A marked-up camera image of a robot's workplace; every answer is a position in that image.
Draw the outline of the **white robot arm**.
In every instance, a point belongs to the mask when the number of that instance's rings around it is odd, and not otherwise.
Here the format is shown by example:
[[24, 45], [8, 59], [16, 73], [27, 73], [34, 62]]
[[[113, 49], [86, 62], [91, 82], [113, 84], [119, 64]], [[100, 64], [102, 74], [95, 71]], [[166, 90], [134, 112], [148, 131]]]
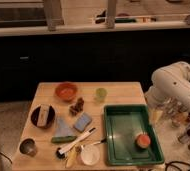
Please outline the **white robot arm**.
[[152, 73], [152, 85], [145, 93], [150, 108], [162, 105], [169, 98], [181, 102], [190, 111], [190, 64], [176, 62]]

